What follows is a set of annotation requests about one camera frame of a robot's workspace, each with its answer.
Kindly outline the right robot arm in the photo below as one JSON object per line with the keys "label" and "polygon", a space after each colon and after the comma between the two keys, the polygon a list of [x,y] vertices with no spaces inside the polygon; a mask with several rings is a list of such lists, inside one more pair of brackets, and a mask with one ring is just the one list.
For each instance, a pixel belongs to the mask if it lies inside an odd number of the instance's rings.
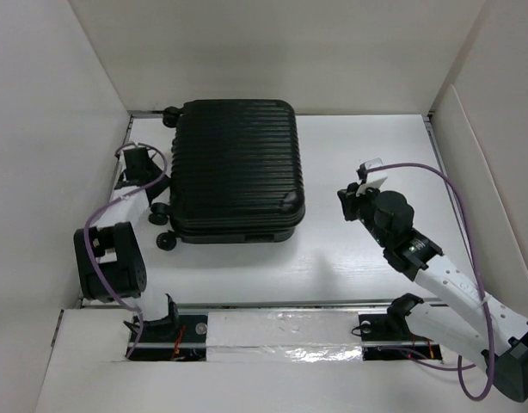
{"label": "right robot arm", "polygon": [[395,299],[386,328],[396,338],[413,333],[449,348],[493,376],[493,386],[512,401],[528,398],[528,317],[480,293],[429,237],[413,227],[414,209],[396,191],[354,182],[338,191],[347,221],[359,221],[398,273],[448,305],[438,314],[406,293]]}

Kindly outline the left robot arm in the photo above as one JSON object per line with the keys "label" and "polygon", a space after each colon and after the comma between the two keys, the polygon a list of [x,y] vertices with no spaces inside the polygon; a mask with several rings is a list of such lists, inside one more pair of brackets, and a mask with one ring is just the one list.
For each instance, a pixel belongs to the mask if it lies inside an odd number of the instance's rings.
{"label": "left robot arm", "polygon": [[147,285],[147,273],[134,226],[144,214],[153,225],[165,225],[170,206],[157,198],[169,188],[166,157],[156,147],[127,143],[115,152],[120,175],[115,197],[100,206],[74,233],[73,242],[82,295],[102,303],[115,302],[135,314],[125,326],[138,344],[146,329],[162,341],[180,333],[180,319],[172,299],[169,311],[158,312],[151,321],[128,299],[139,299]]}

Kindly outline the black hard-shell suitcase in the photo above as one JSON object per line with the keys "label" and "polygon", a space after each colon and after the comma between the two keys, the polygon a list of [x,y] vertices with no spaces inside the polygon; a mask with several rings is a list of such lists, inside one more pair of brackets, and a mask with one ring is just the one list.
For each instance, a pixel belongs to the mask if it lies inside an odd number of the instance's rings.
{"label": "black hard-shell suitcase", "polygon": [[274,99],[209,99],[163,110],[171,143],[169,202],[148,220],[171,225],[161,250],[191,244],[279,243],[305,215],[296,115]]}

